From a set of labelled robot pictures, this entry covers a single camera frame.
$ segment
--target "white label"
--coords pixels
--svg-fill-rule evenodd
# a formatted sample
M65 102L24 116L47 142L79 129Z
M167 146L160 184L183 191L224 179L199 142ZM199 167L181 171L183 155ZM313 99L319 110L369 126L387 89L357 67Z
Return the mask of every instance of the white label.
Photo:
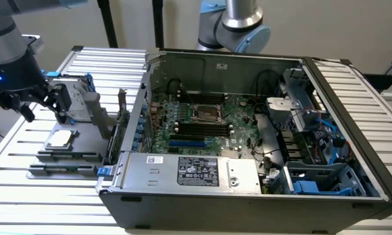
M148 156L147 157L147 163L152 163L152 164L163 164L163 158L160 156Z
M216 69L225 70L225 69L228 69L228 65L227 64L216 64Z

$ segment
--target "black pole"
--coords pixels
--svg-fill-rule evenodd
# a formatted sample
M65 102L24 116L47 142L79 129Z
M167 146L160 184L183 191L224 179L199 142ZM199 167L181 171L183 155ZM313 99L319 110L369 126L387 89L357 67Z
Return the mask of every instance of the black pole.
M107 40L111 48L119 48L109 0L97 0L104 23Z
M164 0L152 0L152 14L155 18L156 47L164 48L164 24L163 24Z

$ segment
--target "power supply label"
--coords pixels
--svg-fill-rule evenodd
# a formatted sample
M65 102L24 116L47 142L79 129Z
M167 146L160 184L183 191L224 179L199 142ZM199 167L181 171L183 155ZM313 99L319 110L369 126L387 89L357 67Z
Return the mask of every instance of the power supply label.
M179 157L177 184L219 187L216 158Z

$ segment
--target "sticker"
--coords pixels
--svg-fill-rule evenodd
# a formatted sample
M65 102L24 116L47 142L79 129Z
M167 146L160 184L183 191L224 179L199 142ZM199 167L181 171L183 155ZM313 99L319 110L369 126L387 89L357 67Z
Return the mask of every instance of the sticker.
M227 64L220 64L220 63L217 63L217 64L216 64L216 69L219 69L219 70L225 70L225 69L228 69L228 65L227 65Z
M177 184L219 187L216 158L179 157Z
M163 164L164 157L160 156L148 156L147 163Z

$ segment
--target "robotic arm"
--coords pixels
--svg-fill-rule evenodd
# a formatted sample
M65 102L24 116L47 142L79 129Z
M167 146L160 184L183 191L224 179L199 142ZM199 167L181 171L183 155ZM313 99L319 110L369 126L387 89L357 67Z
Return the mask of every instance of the robotic arm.
M259 53L269 39L256 0L204 0L200 7L199 50Z
M35 119L28 103L36 102L48 107L57 121L64 123L71 99L64 84L52 86L45 81L11 16L57 7L72 8L84 2L87 0L0 0L0 106L20 112L28 122Z

